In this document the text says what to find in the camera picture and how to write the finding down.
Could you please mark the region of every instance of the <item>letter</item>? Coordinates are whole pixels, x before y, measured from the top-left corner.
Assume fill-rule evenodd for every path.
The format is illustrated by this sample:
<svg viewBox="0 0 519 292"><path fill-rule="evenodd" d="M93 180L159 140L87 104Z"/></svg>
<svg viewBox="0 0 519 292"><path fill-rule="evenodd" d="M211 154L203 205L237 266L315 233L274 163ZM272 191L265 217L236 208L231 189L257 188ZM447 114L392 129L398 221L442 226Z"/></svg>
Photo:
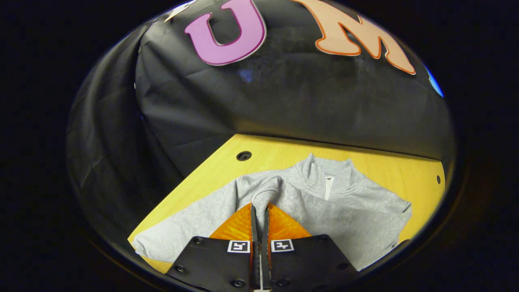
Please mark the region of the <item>letter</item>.
<svg viewBox="0 0 519 292"><path fill-rule="evenodd" d="M323 37L316 41L316 47L320 51L334 55L359 55L361 48L348 38L344 31L346 29L357 38L373 58L380 58L382 41L387 49L386 59L391 65L411 75L416 74L415 68L398 43L373 23L360 16L357 22L339 9L319 0L292 1L303 4L319 25Z"/></svg>
<svg viewBox="0 0 519 292"><path fill-rule="evenodd" d="M211 14L204 14L186 27L198 56L207 64L222 66L245 59L258 50L267 35L265 22L252 0L230 0L222 9L231 9L240 27L233 42L222 45L209 26Z"/></svg>

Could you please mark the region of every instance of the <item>screw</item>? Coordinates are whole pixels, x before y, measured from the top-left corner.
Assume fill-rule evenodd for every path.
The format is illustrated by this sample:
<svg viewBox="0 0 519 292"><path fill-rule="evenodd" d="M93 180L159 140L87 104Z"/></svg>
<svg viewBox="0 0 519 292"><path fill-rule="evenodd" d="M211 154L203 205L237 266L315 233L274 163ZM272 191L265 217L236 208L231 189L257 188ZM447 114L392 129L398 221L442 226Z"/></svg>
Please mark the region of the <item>screw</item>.
<svg viewBox="0 0 519 292"><path fill-rule="evenodd" d="M241 280L234 280L231 285L237 287L237 288L240 288L240 287L243 287L245 286L245 282L244 281L241 281Z"/></svg>
<svg viewBox="0 0 519 292"><path fill-rule="evenodd" d="M184 268L183 266L176 266L175 270L177 270L179 273L183 273L186 271L186 268Z"/></svg>
<svg viewBox="0 0 519 292"><path fill-rule="evenodd" d="M279 287L288 286L289 284L290 284L290 282L285 279L281 279L276 282L276 285L278 285Z"/></svg>

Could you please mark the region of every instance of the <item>yellow wooden surface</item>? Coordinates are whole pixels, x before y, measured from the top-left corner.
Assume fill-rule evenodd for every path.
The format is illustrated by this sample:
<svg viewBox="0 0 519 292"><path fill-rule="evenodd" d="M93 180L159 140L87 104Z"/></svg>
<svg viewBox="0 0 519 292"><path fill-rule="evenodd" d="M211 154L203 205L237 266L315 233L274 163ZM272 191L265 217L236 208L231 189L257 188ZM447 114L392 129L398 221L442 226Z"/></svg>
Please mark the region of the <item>yellow wooden surface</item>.
<svg viewBox="0 0 519 292"><path fill-rule="evenodd" d="M236 155L250 151L252 157L238 161ZM384 188L410 201L413 215L402 230L400 240L412 238L431 217L445 188L439 161L333 144L236 134L179 184L132 232L154 226L194 201L223 187L237 177L254 172L285 169L307 158L343 161L351 159L355 168ZM166 273L171 263L144 258L152 267Z"/></svg>

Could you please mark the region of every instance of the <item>gray sweatshirt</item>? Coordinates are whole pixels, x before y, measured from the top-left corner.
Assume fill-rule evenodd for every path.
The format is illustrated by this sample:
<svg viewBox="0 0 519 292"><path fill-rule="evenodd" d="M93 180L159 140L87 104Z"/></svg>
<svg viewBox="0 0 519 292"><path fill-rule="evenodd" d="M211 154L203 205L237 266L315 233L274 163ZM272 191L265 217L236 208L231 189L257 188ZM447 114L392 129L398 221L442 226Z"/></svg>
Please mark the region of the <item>gray sweatshirt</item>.
<svg viewBox="0 0 519 292"><path fill-rule="evenodd" d="M398 244L411 217L410 202L374 183L351 160L326 160L310 154L287 169L237 178L139 233L133 246L139 255L174 262L193 236L209 237L251 202L259 236L270 202L310 234L328 234L358 271Z"/></svg>

